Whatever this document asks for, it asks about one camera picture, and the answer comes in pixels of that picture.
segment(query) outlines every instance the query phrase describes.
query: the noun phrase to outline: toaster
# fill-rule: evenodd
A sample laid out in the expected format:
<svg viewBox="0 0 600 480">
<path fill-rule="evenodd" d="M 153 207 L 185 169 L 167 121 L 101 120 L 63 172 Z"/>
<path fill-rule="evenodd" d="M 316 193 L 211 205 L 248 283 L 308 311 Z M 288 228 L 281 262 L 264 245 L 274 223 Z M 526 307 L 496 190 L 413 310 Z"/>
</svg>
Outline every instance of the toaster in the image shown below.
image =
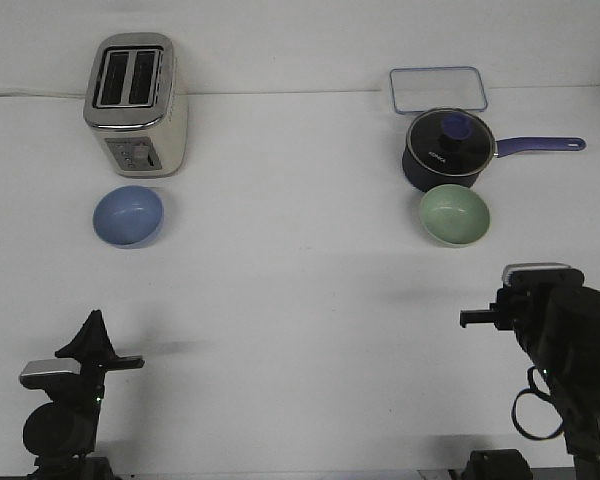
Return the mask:
<svg viewBox="0 0 600 480">
<path fill-rule="evenodd" d="M 122 33 L 100 44 L 83 115 L 120 175 L 161 177 L 182 164 L 189 102 L 177 77 L 164 35 Z"/>
</svg>

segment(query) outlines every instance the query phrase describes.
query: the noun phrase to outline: bowl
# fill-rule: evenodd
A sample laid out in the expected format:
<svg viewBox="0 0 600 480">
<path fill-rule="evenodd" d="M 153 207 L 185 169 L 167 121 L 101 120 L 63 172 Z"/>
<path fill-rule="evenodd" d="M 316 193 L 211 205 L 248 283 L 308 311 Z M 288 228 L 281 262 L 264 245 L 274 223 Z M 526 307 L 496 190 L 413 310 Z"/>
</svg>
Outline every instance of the bowl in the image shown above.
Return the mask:
<svg viewBox="0 0 600 480">
<path fill-rule="evenodd" d="M 420 221 L 436 240 L 451 247 L 469 245 L 487 233 L 491 216 L 484 200 L 461 185 L 444 184 L 420 201 Z"/>
<path fill-rule="evenodd" d="M 103 241 L 118 248 L 151 243 L 162 227 L 160 197 L 146 187 L 129 185 L 105 195 L 93 212 L 93 229 Z"/>
</svg>

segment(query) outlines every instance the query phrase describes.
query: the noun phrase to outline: silver toaster top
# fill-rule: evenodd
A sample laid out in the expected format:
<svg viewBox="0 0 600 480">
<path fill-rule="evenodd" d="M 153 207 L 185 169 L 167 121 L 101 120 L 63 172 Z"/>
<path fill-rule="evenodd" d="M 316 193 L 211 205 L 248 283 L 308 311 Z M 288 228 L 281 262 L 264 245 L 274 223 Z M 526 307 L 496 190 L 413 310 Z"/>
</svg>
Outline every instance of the silver toaster top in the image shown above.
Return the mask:
<svg viewBox="0 0 600 480">
<path fill-rule="evenodd" d="M 122 33 L 98 47 L 84 119 L 105 130 L 137 130 L 160 122 L 175 94 L 175 55 L 159 33 Z"/>
</svg>

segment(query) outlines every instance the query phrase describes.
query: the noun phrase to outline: clear plastic lid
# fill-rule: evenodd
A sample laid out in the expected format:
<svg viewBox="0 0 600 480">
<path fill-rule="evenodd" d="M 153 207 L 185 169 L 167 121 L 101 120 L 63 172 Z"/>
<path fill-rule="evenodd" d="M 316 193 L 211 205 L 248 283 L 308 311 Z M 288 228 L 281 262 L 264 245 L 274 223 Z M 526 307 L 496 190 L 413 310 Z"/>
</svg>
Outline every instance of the clear plastic lid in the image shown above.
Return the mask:
<svg viewBox="0 0 600 480">
<path fill-rule="evenodd" d="M 401 115 L 438 107 L 482 112 L 489 105 L 474 67 L 394 68 L 389 78 L 393 109 Z"/>
</svg>

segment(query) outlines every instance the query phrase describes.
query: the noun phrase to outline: blue bowl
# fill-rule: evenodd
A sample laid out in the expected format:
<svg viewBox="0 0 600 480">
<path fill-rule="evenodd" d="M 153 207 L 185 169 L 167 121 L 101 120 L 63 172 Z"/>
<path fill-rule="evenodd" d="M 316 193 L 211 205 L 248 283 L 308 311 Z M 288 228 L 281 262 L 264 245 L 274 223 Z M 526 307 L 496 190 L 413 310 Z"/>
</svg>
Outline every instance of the blue bowl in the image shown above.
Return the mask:
<svg viewBox="0 0 600 480">
<path fill-rule="evenodd" d="M 139 248 L 158 235 L 163 215 L 162 201 L 153 190 L 129 185 L 100 200 L 93 212 L 93 229 L 115 247 Z"/>
</svg>

